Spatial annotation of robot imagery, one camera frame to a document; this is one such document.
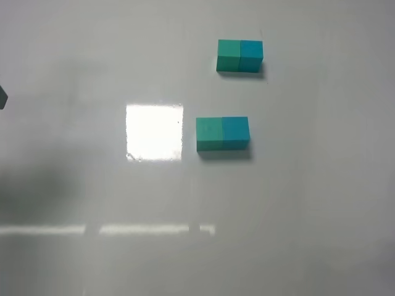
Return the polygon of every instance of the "white surface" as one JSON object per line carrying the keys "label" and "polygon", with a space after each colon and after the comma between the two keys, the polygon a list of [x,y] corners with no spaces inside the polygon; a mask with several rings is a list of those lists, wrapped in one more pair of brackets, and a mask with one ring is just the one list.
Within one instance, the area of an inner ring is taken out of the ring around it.
{"label": "white surface", "polygon": [[2,0],[0,295],[394,295],[394,3]]}

